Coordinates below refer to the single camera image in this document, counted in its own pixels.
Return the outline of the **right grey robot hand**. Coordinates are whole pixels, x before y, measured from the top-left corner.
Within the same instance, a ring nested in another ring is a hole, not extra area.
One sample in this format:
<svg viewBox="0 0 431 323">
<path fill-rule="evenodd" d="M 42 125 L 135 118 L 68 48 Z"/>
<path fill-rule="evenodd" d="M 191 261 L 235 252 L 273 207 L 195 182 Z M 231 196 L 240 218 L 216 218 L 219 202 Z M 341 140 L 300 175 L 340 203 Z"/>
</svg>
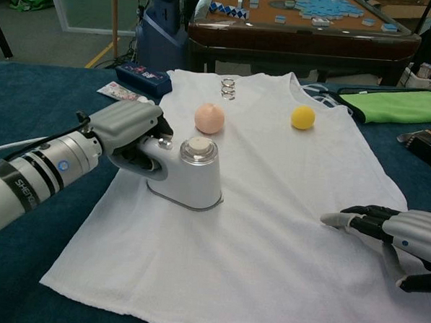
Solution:
<svg viewBox="0 0 431 323">
<path fill-rule="evenodd" d="M 395 285 L 406 293 L 431 293 L 431 212 L 396 211 L 378 205 L 351 206 L 322 214 L 320 221 L 333 228 L 356 230 L 382 242 L 384 265 Z M 427 274 L 408 275 L 396 250 L 418 258 Z"/>
</svg>

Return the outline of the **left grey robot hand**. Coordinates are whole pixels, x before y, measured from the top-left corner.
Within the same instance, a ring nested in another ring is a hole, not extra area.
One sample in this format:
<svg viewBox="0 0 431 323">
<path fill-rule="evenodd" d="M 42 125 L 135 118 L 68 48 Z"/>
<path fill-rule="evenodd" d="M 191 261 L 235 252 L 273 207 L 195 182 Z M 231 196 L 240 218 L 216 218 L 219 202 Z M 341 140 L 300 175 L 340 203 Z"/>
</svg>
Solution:
<svg viewBox="0 0 431 323">
<path fill-rule="evenodd" d="M 140 150 L 143 138 L 171 139 L 174 133 L 161 107 L 128 100 L 93 113 L 89 127 L 112 164 L 141 175 L 161 169 L 156 160 Z"/>
</svg>

